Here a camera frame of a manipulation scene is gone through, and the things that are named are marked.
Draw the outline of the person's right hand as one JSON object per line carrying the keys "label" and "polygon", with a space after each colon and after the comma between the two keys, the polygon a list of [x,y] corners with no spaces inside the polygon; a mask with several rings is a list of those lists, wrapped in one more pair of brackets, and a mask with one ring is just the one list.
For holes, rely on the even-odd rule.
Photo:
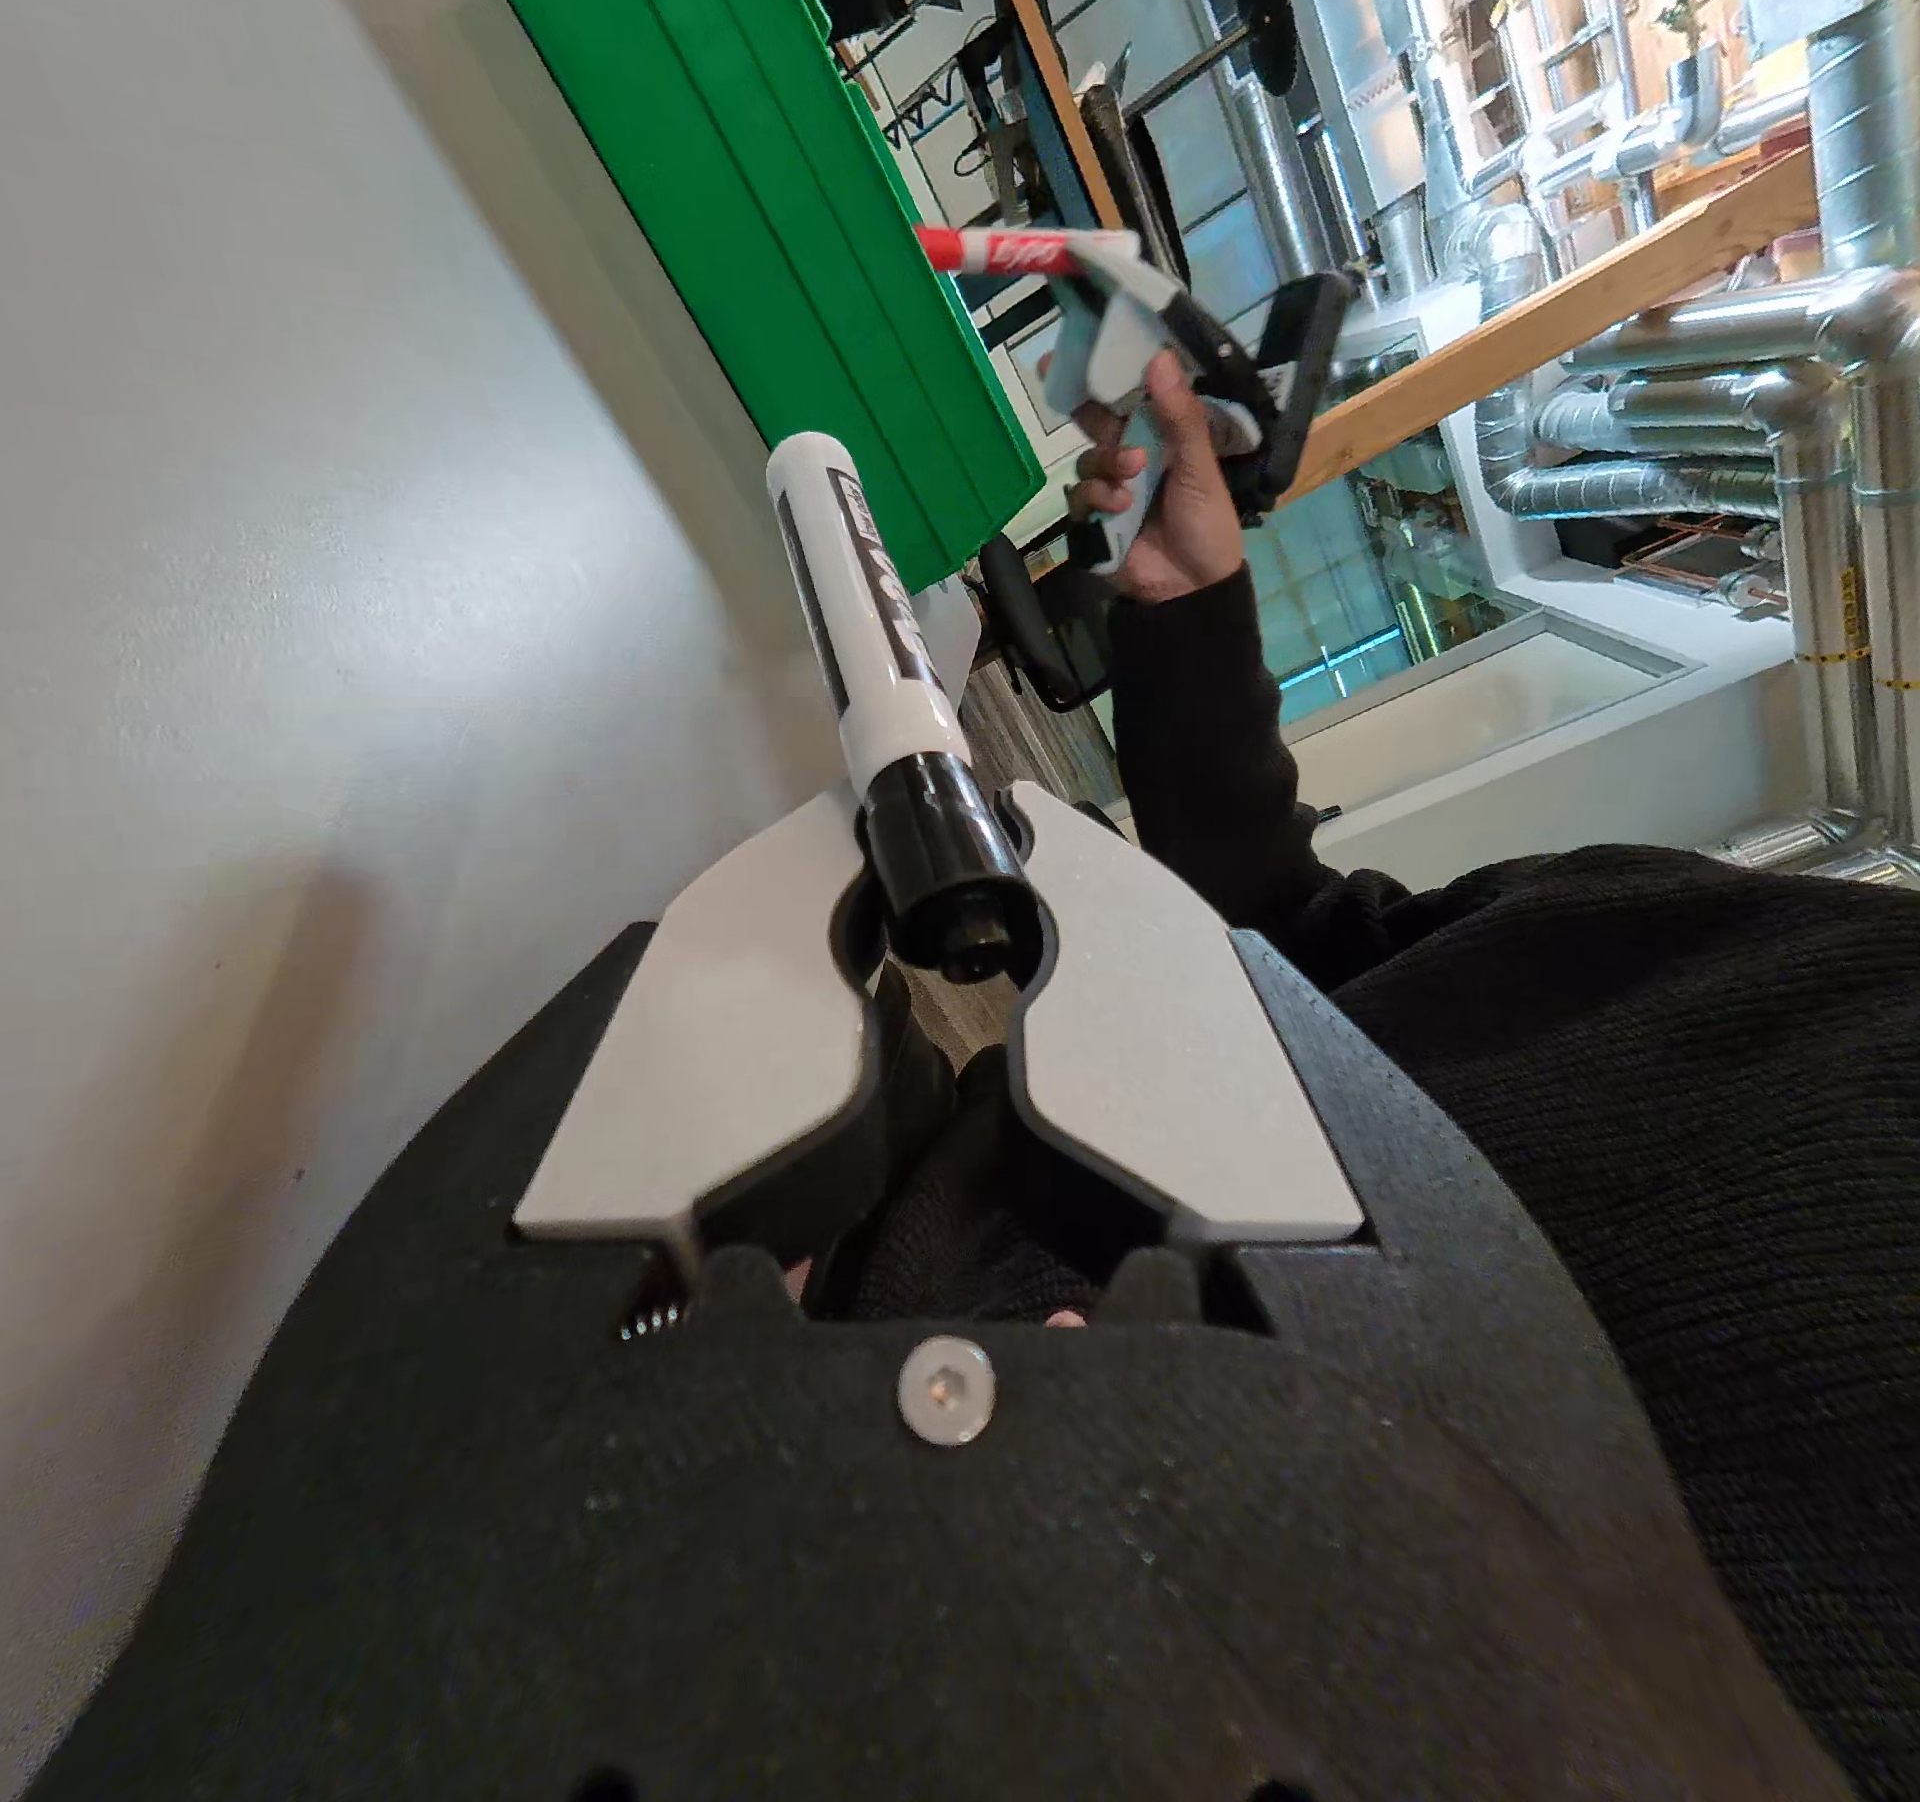
{"label": "person's right hand", "polygon": [[[1244,568],[1244,547],[1212,448],[1208,409],[1175,350],[1153,359],[1145,392],[1159,436],[1161,479],[1111,584],[1121,596],[1153,607],[1230,580]],[[1066,491],[1068,517],[1077,524],[1126,517],[1141,494],[1145,454],[1123,443],[1124,423],[1100,402],[1085,402],[1072,421],[1090,448]]]}

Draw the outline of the black dry erase marker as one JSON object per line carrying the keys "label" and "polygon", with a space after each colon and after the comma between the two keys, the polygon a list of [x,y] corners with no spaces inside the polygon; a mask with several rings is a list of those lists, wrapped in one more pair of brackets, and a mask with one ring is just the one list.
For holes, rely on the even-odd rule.
{"label": "black dry erase marker", "polygon": [[768,491],[828,680],[853,831],[894,957],[956,986],[1030,974],[1040,901],[933,664],[851,449],[774,448]]}

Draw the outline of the person's right forearm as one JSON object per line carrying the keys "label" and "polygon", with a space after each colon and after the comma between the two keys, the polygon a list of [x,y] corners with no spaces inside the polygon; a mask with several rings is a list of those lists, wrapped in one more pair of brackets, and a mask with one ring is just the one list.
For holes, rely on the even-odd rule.
{"label": "person's right forearm", "polygon": [[1238,572],[1110,616],[1121,783],[1138,842],[1230,927],[1265,936],[1322,987],[1436,927],[1434,905],[1315,853],[1317,816],[1280,735],[1280,689]]}

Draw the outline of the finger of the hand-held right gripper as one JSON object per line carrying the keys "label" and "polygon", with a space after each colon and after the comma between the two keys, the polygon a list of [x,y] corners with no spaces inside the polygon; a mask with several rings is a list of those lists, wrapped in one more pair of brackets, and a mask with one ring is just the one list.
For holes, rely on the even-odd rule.
{"label": "finger of the hand-held right gripper", "polygon": [[1096,332],[1107,309],[1132,302],[1163,332],[1173,304],[1185,294],[1177,276],[1156,267],[1137,232],[1054,232],[1065,269],[1049,278],[1062,329]]}
{"label": "finger of the hand-held right gripper", "polygon": [[1058,327],[1040,371],[1045,406],[1054,413],[1077,413],[1087,406],[1110,409],[1111,402],[1093,382],[1093,354],[1111,305],[1110,294],[1098,284],[1049,284],[1048,294]]}

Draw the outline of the wooden ceiling beam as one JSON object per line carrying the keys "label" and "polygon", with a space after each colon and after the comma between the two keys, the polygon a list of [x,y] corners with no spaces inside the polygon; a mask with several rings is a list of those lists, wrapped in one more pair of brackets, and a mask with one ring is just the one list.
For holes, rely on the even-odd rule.
{"label": "wooden ceiling beam", "polygon": [[1674,302],[1739,259],[1816,224],[1814,159],[1804,145],[1683,207],[1652,232],[1329,409],[1314,423],[1280,503],[1366,469],[1626,319]]}

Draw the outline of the black office chair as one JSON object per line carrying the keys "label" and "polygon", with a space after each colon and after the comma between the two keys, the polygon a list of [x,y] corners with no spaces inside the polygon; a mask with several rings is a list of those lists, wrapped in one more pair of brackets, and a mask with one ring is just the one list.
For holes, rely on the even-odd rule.
{"label": "black office chair", "polygon": [[1034,574],[1010,534],[991,537],[970,584],[985,658],[1000,660],[1016,692],[1054,713],[1090,707],[1111,686],[1115,582],[1066,560]]}

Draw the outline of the red dry erase marker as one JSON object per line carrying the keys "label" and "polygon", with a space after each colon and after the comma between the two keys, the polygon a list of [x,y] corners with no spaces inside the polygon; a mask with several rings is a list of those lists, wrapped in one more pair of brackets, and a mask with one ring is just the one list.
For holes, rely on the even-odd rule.
{"label": "red dry erase marker", "polygon": [[1135,232],[917,226],[930,267],[946,276],[1092,276],[1101,262],[1141,253]]}

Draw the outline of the wooden table dark frame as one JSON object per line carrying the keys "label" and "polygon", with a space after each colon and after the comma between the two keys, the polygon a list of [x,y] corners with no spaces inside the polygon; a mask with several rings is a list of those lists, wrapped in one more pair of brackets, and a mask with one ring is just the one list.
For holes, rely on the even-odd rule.
{"label": "wooden table dark frame", "polygon": [[1135,232],[1178,282],[1191,265],[1173,189],[1147,120],[1126,111],[1115,77],[1072,90],[1043,0],[995,0],[1002,93],[1020,120],[990,131],[1002,214],[1038,226]]}

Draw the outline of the green plastic bin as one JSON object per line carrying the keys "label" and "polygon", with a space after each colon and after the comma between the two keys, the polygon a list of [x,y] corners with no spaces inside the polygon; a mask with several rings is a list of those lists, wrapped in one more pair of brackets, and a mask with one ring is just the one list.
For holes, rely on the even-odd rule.
{"label": "green plastic bin", "polygon": [[844,443],[908,590],[1041,491],[1035,448],[818,0],[507,0],[756,433]]}

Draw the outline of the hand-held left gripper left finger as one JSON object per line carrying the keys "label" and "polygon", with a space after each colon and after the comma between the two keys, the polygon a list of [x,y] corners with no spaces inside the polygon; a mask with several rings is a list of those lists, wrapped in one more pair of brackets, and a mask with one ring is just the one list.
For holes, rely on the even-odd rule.
{"label": "hand-held left gripper left finger", "polygon": [[638,1242],[685,1294],[748,1246],[798,1300],[883,1188],[882,921],[831,789],[668,907],[515,1205],[540,1243]]}

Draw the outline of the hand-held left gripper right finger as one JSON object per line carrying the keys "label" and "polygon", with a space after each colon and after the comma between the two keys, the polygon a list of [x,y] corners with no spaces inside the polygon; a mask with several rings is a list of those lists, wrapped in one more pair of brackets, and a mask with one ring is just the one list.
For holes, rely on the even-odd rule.
{"label": "hand-held left gripper right finger", "polygon": [[1020,1121],[1177,1243],[1344,1243],[1363,1212],[1235,936],[1180,878],[1034,782],[1041,950],[1009,1039]]}

